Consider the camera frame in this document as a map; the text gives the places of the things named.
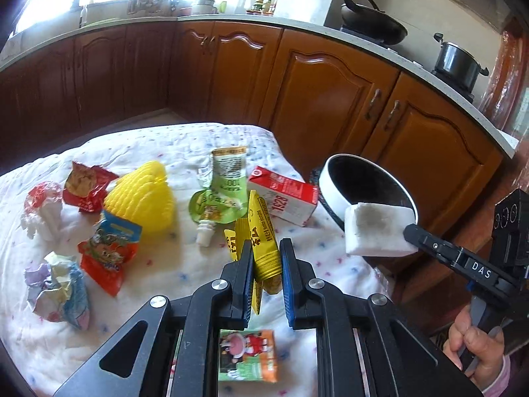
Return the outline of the pink sleeve forearm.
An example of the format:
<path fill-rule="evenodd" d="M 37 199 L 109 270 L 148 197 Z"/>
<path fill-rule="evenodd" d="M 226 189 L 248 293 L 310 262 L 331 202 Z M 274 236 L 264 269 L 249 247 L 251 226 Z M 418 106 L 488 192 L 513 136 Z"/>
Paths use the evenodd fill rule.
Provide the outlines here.
<path fill-rule="evenodd" d="M 502 368 L 494 381 L 482 392 L 484 397 L 500 397 L 508 388 L 511 372 L 511 362 L 509 356 L 503 356 Z"/>

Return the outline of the right hand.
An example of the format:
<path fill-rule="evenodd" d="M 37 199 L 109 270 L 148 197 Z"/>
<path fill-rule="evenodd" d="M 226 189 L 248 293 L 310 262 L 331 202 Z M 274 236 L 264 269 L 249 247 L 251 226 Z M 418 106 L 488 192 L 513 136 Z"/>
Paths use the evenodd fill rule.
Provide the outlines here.
<path fill-rule="evenodd" d="M 443 346 L 443 353 L 459 368 L 462 362 L 457 355 L 465 347 L 470 350 L 478 364 L 474 371 L 466 373 L 467 377 L 482 391 L 498 376 L 504 356 L 504 335 L 499 330 L 491 338 L 486 332 L 471 324 L 470 306 L 465 306 L 456 316 L 448 330 L 448 338 Z"/>

